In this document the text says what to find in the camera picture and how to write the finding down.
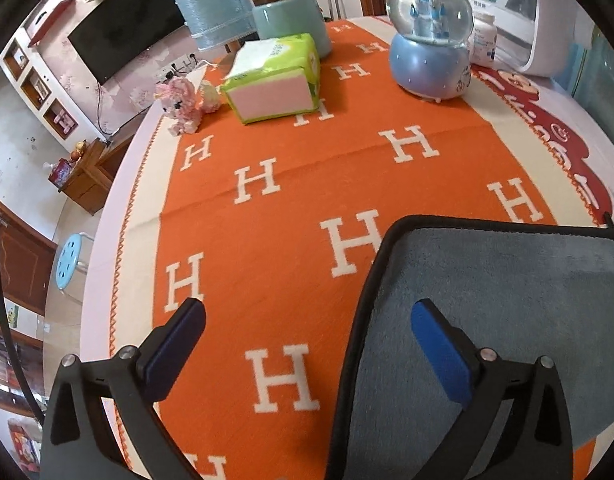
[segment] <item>snow globe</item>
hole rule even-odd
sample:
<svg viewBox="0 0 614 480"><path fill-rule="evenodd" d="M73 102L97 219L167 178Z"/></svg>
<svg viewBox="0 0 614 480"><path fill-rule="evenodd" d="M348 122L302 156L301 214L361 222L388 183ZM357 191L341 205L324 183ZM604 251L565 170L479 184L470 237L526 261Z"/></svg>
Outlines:
<svg viewBox="0 0 614 480"><path fill-rule="evenodd" d="M389 50L396 82L436 102L465 92L471 82L469 0L387 0L387 13L398 31Z"/></svg>

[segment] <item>power outlet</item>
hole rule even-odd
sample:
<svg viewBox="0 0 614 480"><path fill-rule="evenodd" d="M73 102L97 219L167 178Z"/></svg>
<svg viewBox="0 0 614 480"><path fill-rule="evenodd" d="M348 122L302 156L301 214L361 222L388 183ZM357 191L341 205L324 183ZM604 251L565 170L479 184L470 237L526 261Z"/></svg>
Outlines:
<svg viewBox="0 0 614 480"><path fill-rule="evenodd" d="M167 74L172 72L174 75L187 74L196 68L200 54L198 52L193 52L190 54L185 54L184 56L180 56L172 62L167 63L167 65L159 68L158 72L154 74L156 82L160 83L167 79Z"/></svg>

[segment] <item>pink floral wallpaper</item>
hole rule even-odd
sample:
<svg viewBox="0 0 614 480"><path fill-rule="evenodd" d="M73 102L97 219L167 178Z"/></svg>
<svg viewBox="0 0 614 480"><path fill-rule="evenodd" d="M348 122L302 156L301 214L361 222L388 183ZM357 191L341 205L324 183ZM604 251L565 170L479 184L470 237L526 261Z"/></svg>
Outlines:
<svg viewBox="0 0 614 480"><path fill-rule="evenodd" d="M35 14L50 10L60 0L48 0ZM76 53L67 36L92 12L96 4L76 0L60 16L38 45L38 52L76 105L98 126L98 84ZM28 32L33 34L33 27ZM124 66L101 87L100 128L112 133L154 100L155 74L180 56L196 51L196 43L187 27L182 27L157 42ZM214 59L224 52L216 49L204 53Z"/></svg>

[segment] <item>black flat screen tv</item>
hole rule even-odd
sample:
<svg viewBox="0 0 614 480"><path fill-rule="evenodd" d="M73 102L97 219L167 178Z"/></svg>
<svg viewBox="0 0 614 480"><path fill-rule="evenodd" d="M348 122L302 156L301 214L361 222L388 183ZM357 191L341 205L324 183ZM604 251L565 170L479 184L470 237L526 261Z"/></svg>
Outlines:
<svg viewBox="0 0 614 480"><path fill-rule="evenodd" d="M103 0L68 38L103 84L183 24L174 0Z"/></svg>

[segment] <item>black mat edge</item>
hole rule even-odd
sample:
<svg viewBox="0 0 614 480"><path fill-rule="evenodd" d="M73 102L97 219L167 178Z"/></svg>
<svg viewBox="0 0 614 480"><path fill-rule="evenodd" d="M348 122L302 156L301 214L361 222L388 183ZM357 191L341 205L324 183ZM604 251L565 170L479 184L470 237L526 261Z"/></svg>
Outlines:
<svg viewBox="0 0 614 480"><path fill-rule="evenodd" d="M551 226L543 224L520 224L491 220L453 218L448 216L410 215L396 220L385 233L372 267L367 274L360 293L356 314L345 351L343 367L338 383L338 396L334 411L334 422L329 442L329 455L324 480L341 480L347 465L347 446L356 391L356 376L360 358L365 347L365 336L371 318L373 303L385 275L394 245L407 233L416 229L445 228L494 231L500 233L559 234L606 238L614 241L614 224L609 213L605 213L606 228Z"/></svg>

